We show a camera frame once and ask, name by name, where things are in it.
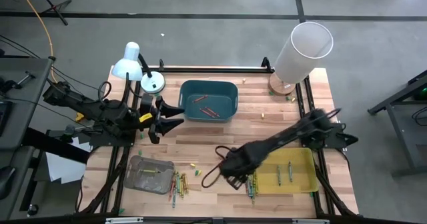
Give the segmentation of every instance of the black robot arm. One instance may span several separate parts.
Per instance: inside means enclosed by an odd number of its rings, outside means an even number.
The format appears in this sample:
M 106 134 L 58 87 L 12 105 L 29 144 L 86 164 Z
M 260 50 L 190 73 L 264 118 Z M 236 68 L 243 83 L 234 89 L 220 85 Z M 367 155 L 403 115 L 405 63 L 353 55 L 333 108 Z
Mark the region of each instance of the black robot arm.
M 248 179 L 248 175 L 254 173 L 272 151 L 296 139 L 309 137 L 313 140 L 323 140 L 326 138 L 331 129 L 329 118 L 339 111 L 336 109 L 330 113 L 324 113 L 321 109 L 315 109 L 296 124 L 272 137 L 246 143 L 238 149 L 231 149 L 219 164 L 220 174 L 234 189 L 239 189 Z
M 102 100 L 101 98 L 92 100 L 72 91 L 66 82 L 53 83 L 50 81 L 49 84 L 50 87 L 43 94 L 44 101 L 50 105 L 70 107 L 83 114 L 86 119 L 94 120 L 93 128 L 99 130 L 99 135 L 105 136 L 103 140 L 106 140 L 106 143 L 114 143 L 110 139 L 117 139 L 118 143 L 120 143 L 120 139 L 133 139 L 133 131 L 149 128 L 151 142 L 158 144 L 158 133 L 165 135 L 183 123 L 183 119 L 161 117 L 171 117 L 184 112 L 183 109 L 167 105 L 161 96 L 157 97 L 156 107 L 153 107 L 151 105 L 153 97 L 144 93 L 141 108 L 133 110 L 123 100 Z

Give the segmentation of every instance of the white paper tube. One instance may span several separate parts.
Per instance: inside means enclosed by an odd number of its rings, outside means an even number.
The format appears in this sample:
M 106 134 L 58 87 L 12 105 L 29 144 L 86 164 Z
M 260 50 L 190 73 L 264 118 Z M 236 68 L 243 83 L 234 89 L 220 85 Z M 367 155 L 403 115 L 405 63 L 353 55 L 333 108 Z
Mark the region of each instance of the white paper tube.
M 334 46 L 329 30 L 319 23 L 297 25 L 274 64 L 278 77 L 284 83 L 299 83 L 327 56 Z

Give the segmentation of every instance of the teal basket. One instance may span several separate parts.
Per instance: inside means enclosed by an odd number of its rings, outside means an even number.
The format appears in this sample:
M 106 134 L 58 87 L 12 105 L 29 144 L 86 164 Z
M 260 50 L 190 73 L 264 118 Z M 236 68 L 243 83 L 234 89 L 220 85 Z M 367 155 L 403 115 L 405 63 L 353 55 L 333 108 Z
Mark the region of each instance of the teal basket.
M 181 86 L 178 103 L 185 109 L 184 114 L 189 120 L 226 122 L 238 110 L 238 88 L 226 81 L 186 81 Z

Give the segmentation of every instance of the orange cable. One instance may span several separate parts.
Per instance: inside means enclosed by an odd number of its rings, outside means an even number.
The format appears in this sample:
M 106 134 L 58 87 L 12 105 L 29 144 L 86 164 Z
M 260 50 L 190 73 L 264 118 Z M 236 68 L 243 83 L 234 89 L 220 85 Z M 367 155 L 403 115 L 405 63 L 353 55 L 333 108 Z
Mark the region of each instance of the orange cable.
M 47 35 L 47 38 L 48 38 L 48 40 L 49 40 L 49 45 L 50 45 L 50 48 L 51 48 L 51 56 L 53 57 L 53 45 L 52 45 L 52 40 L 51 40 L 51 36 L 49 35 L 49 32 L 47 31 L 47 28 L 46 28 L 46 26 L 45 26 L 45 23 L 43 22 L 43 20 L 41 19 L 41 17 L 39 16 L 39 14 L 38 14 L 38 12 L 35 10 L 35 8 L 33 7 L 33 5 L 31 4 L 31 2 L 29 1 L 29 0 L 26 0 L 27 1 L 27 3 L 28 3 L 28 5 L 32 8 L 32 10 L 33 10 L 33 12 L 36 14 L 36 16 L 39 18 L 39 21 L 40 21 L 40 23 L 41 23 L 41 25 L 43 26 L 43 28 L 45 29 L 45 32 L 46 32 L 46 35 Z M 52 66 L 51 66 L 51 76 L 52 76 L 52 79 L 54 80 L 54 82 L 58 82 L 57 80 L 56 80 L 56 78 L 55 78 L 55 76 L 53 75 L 53 63 L 52 63 Z

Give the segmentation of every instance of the yellow plastic tray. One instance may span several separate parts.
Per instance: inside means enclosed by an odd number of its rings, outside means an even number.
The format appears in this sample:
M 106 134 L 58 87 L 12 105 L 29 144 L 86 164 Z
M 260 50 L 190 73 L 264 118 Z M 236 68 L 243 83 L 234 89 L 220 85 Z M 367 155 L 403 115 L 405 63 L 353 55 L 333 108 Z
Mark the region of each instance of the yellow plastic tray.
M 292 182 L 288 164 L 292 164 Z M 278 183 L 278 168 L 282 184 Z M 313 153 L 308 148 L 281 148 L 268 156 L 258 167 L 258 188 L 260 194 L 307 193 L 319 189 L 314 169 Z

